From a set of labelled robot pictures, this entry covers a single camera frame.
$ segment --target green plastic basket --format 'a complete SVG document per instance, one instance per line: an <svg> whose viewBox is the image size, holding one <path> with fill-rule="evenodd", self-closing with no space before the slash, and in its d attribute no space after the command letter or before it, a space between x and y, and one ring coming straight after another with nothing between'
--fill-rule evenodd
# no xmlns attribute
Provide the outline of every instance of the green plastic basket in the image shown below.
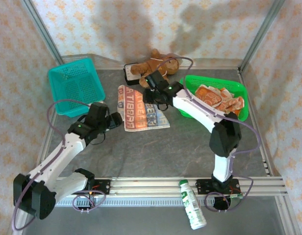
<svg viewBox="0 0 302 235"><path fill-rule="evenodd" d="M245 101L245 106L240 111L238 119L240 121L245 121L247 119L248 114L249 114L248 92L247 92L246 87L243 84L241 84L239 82L212 78L212 77L201 77L201 76L196 76L196 75L187 75L186 76L186 87L192 94L195 94L198 87L202 84L204 84L208 87L211 86L211 87L215 87L218 89L225 87L230 93L234 94L234 97L241 96ZM192 118L192 116L189 115L188 113L186 113L182 110L179 110L179 111L184 117Z"/></svg>

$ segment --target white plastic bottle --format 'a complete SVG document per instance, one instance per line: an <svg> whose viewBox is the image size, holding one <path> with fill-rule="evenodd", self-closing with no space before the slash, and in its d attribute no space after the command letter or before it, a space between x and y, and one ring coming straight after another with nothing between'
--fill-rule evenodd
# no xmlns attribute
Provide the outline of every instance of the white plastic bottle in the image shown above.
<svg viewBox="0 0 302 235"><path fill-rule="evenodd" d="M182 202L184 203L191 228L194 230L204 227L206 225L206 220L203 216L196 195L188 184L188 180L181 180L179 185L181 188L180 192Z"/></svg>

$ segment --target teal plastic basket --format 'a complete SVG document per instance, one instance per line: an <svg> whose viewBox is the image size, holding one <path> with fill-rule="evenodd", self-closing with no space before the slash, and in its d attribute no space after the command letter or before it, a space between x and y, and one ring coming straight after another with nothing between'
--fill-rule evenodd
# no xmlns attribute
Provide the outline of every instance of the teal plastic basket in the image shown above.
<svg viewBox="0 0 302 235"><path fill-rule="evenodd" d="M195 94L196 90L202 84L204 84L208 87L211 86L211 87L215 87L218 89L225 87L229 92L234 94L234 97L241 96L245 101L245 106L240 111L238 119L241 121L245 121L248 118L248 114L249 114L248 92L247 92L246 87L243 84L241 84L239 82L212 78L212 77L201 77L201 76L196 76L196 75L187 75L186 76L186 87L192 94ZM179 110L179 111L184 117L192 118L192 116L189 115L188 113L186 113L182 110Z"/></svg>
<svg viewBox="0 0 302 235"><path fill-rule="evenodd" d="M105 99L105 93L94 64L90 58L55 67L49 71L53 100L73 99L90 104ZM61 102L55 105L59 115L70 118L88 112L89 108L73 103Z"/></svg>

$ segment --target wire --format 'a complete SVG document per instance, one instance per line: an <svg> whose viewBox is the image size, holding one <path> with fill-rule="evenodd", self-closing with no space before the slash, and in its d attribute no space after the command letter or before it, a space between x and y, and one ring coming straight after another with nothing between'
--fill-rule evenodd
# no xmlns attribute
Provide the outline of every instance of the wire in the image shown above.
<svg viewBox="0 0 302 235"><path fill-rule="evenodd" d="M91 208L90 209L87 209L87 212L89 213L90 211L93 211L94 209L98 208L100 205L102 205L102 203L105 201L106 199L106 194L100 190L82 190L82 191L78 191L78 193L89 193L89 192L96 192L96 193L100 193L103 195L103 198L101 199L101 201L95 205L94 201L91 201L91 199L89 197L87 197L86 195L84 194L80 194L80 195L77 195L74 199L73 199L73 202L72 202L72 205L73 205L73 208L78 211L78 212L81 212L83 213L83 209L79 209L78 207L75 206L75 201L80 198L80 197L84 197L86 198L90 204L91 204Z"/></svg>
<svg viewBox="0 0 302 235"><path fill-rule="evenodd" d="M231 190L231 195L234 194L234 191L237 191L239 194L241 193L241 190L233 188L232 186L229 186L230 190Z"/></svg>
<svg viewBox="0 0 302 235"><path fill-rule="evenodd" d="M91 144L91 145L98 145L98 144L100 144L100 143L103 143L104 140L105 140L105 132L104 132L103 134L104 134L104 138L103 138L103 140L102 140L101 142L99 142L99 143L90 143L90 144Z"/></svg>
<svg viewBox="0 0 302 235"><path fill-rule="evenodd" d="M229 118L229 117L225 117L225 116L219 115L218 113L214 112L215 109L210 110L210 109L206 108L204 105L202 105L202 104L200 104L199 102L197 102L195 99L193 99L193 95L189 92L189 90L188 90L187 87L186 87L186 76L188 75L188 73L189 73L191 67L192 67L193 64L194 64L194 61L193 61L192 59L190 59L190 58L188 58L188 57L184 57L184 56L175 56L175 57L171 57L171 58L168 58L167 60L163 61L161 64L159 64L159 65L156 67L156 70L158 70L158 69L159 69L161 66L163 66L166 62L168 62L168 61L170 61L170 60L174 60L174 59L185 59L185 60L190 61L190 65L189 65L189 67L186 69L186 72L185 72L185 75L183 76L182 82L183 82L183 86L184 86L185 92L186 92L186 94L188 95L188 97L192 100L192 102L194 102L194 103L197 104L199 107L201 107L203 110L205 110L206 112L210 113L211 115L213 115L213 116L215 116L215 117L222 118L222 119L225 119L225 120L228 120L228 121L237 122L237 123L239 123L239 124L241 124L241 125L244 125L244 126L248 127L248 128L249 128L250 130L252 130L252 131L255 133L255 135L256 135L256 138L257 138L257 146L256 146L255 148L253 148L253 149L248 149L248 150L238 151L238 152L233 153L231 156L229 156L229 158L230 158L230 159L229 159L229 170L230 170L231 174L232 174L233 176L235 176L235 177L241 177L241 178L245 178L245 179L251 180L250 186L249 186L249 188L248 188L248 190L247 190L245 196L244 196L243 199L240 201L240 203L237 204L234 208L231 208L231 209L228 209L228 210L227 210L227 211L232 211L233 209L238 208L239 205L245 200L245 198L248 196L248 194L249 194L249 192L250 192L250 190L251 190L251 188L252 188L252 186L253 186L253 179L252 179L252 178L250 178L250 177L248 177L248 176L239 176L239 175L236 175L236 174L233 173L233 169L232 169L232 168L233 168L233 158L235 158L235 156L236 156L237 154L250 153L250 152L253 152L253 151L257 150L258 148L260 148L260 146L261 146L261 137L260 137L260 134L259 134L252 126L250 126L249 124L244 123L244 122L242 122L242 121L240 121L240 120L237 120L237 119L233 119L233 118ZM218 193L218 192L210 192L210 193L208 193L208 194L205 196L205 198L204 198L204 206L205 206L208 210L213 211L213 212L219 212L219 211L216 210L216 209L211 209L211 208L209 208L209 207L207 206L207 204L206 204L206 200L207 200L208 196L211 195L211 194L219 194L219 195L221 195L221 196L222 196L223 198L225 198L225 199L226 199L226 197L225 197L223 194Z"/></svg>
<svg viewBox="0 0 302 235"><path fill-rule="evenodd" d="M87 115L82 115L80 118L78 118L78 120L77 121L82 121L85 117L86 117Z"/></svg>
<svg viewBox="0 0 302 235"><path fill-rule="evenodd" d="M95 189L95 188L98 188L98 187L100 187L100 185L95 185L95 186L92 187L92 190Z"/></svg>
<svg viewBox="0 0 302 235"><path fill-rule="evenodd" d="M39 175L42 175L43 174L43 171L48 168L58 157L59 155L63 152L64 148L65 148L65 135L63 133L61 133L61 131L59 129L57 129L55 126L52 125L51 121L50 121L50 111L51 111L51 108L55 105L55 104L58 104L60 102L74 102L74 103L78 103L78 104L82 104L82 105L85 105L85 106L88 106L90 107L90 105L86 104L86 103L83 103L83 102L80 102L80 101L76 101L76 100L73 100L73 99L61 99L61 100L58 100L56 102L54 102L53 104L51 104L49 107L48 107L48 110L47 110L47 121L48 121L48 124L50 126L50 128L52 128L56 133L58 133L61 138L62 138L62 146L61 148L58 150L57 154L48 162L46 163L46 165L36 174L34 175L31 180L28 182L28 184L25 186L24 190L22 191L22 193L20 194L19 198L17 199L17 202L15 204L15 208L14 208L14 211L13 211L13 215L12 215L12 229L13 231L21 231L23 229L25 229L26 227L28 227L32 222L33 220L35 219L35 217L33 217L32 220L30 220L27 224L25 224L23 227L21 228L16 228L16 215L17 215L17 210L20 206L20 203L24 197L24 195L27 193L28 189L30 188L30 186L32 185L32 183L34 182L34 180L39 176Z"/></svg>

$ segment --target bottle label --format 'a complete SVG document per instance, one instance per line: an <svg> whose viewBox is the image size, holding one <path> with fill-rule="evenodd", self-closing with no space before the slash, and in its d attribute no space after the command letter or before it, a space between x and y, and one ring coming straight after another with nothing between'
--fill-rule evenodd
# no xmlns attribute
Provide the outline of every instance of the bottle label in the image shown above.
<svg viewBox="0 0 302 235"><path fill-rule="evenodd" d="M188 215L191 225L206 224L206 221L202 215L201 208L196 200L196 196L193 192L181 192L181 198L184 203L186 213Z"/></svg>

